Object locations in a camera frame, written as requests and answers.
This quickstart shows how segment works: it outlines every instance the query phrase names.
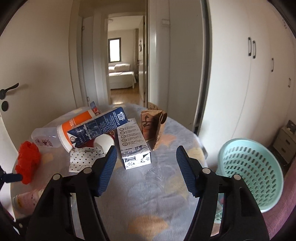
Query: screw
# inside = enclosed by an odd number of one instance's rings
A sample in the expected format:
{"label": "screw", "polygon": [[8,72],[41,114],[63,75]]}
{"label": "screw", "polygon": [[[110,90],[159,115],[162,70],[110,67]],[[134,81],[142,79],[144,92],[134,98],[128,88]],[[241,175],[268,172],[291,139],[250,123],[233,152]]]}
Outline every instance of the screw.
{"label": "screw", "polygon": [[52,177],[52,179],[56,181],[56,180],[59,180],[60,177],[61,177],[60,174],[55,174],[55,175]]}
{"label": "screw", "polygon": [[83,172],[84,172],[85,174],[89,174],[89,173],[92,172],[92,169],[91,169],[90,167],[87,167],[87,168],[85,168],[85,169],[83,170]]}
{"label": "screw", "polygon": [[204,174],[210,174],[210,173],[211,173],[211,170],[208,169],[208,168],[203,168],[202,172],[203,172]]}
{"label": "screw", "polygon": [[233,177],[235,180],[238,180],[238,181],[242,179],[242,177],[238,174],[235,174]]}

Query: mint green laundry basket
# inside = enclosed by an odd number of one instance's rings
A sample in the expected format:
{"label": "mint green laundry basket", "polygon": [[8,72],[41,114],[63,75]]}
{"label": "mint green laundry basket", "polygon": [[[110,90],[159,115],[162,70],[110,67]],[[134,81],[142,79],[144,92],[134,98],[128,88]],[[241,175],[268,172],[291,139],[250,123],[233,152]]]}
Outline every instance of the mint green laundry basket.
{"label": "mint green laundry basket", "polygon": [[[272,209],[284,188],[281,167],[274,155],[260,143],[243,138],[226,142],[218,155],[216,174],[239,174],[253,194],[262,213]],[[215,222],[221,222],[223,205],[217,205]]]}

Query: brown paper bag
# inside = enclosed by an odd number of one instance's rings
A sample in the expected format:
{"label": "brown paper bag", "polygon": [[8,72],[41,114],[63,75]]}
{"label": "brown paper bag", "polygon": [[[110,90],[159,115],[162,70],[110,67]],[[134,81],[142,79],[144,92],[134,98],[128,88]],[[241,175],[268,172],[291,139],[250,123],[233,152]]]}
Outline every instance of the brown paper bag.
{"label": "brown paper bag", "polygon": [[151,103],[151,102],[148,102],[148,110],[159,110],[158,106]]}
{"label": "brown paper bag", "polygon": [[156,150],[165,128],[167,113],[159,110],[155,104],[150,102],[148,103],[148,108],[149,110],[144,110],[141,112],[141,128],[146,141],[155,139],[152,150]]}
{"label": "brown paper bag", "polygon": [[156,131],[155,144],[154,144],[154,147],[152,148],[152,150],[156,150],[160,144],[161,136],[165,130],[165,123],[166,123],[167,117],[168,117],[168,114],[163,111],[161,113],[160,118],[159,118],[158,127],[157,127],[157,131]]}
{"label": "brown paper bag", "polygon": [[143,110],[141,112],[142,133],[146,141],[155,138],[161,114],[162,110]]}

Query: black door handle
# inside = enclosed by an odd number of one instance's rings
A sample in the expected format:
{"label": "black door handle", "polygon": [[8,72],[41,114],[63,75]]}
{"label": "black door handle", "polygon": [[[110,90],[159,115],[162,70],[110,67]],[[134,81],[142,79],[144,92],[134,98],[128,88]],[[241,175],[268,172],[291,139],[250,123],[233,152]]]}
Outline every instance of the black door handle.
{"label": "black door handle", "polygon": [[257,54],[257,45],[256,45],[256,41],[253,40],[253,45],[254,45],[254,55],[253,58],[256,58],[256,54]]}
{"label": "black door handle", "polygon": [[252,40],[248,37],[248,49],[249,49],[249,56],[252,55]]}
{"label": "black door handle", "polygon": [[271,71],[273,72],[274,71],[274,58],[272,58],[271,61],[272,61],[272,70]]}
{"label": "black door handle", "polygon": [[4,89],[0,90],[0,99],[3,100],[6,97],[6,92],[7,91],[15,89],[18,86],[19,86],[19,83],[16,83],[15,85],[13,85],[13,86],[5,89],[5,90]]}

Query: round table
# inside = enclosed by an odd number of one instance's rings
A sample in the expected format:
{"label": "round table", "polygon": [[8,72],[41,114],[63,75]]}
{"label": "round table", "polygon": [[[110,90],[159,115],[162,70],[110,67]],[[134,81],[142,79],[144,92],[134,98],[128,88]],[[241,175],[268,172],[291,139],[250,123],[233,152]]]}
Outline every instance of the round table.
{"label": "round table", "polygon": [[[128,118],[140,123],[145,108],[134,104],[121,105]],[[114,109],[100,107],[100,111]],[[56,127],[88,110],[82,107],[71,111],[45,127]],[[98,210],[110,240],[183,240],[192,221],[198,199],[188,192],[180,172],[176,149],[184,146],[189,157],[198,159],[207,167],[198,137],[178,122],[167,119],[161,145],[151,152],[151,164],[125,170],[118,140],[115,146],[118,158],[106,192],[96,198]],[[75,175],[69,172],[70,154],[63,148],[40,148],[42,158],[30,184],[11,184],[11,197],[47,185],[51,177]],[[72,207],[76,235],[83,237],[77,206]],[[16,219],[23,215],[14,210]]]}

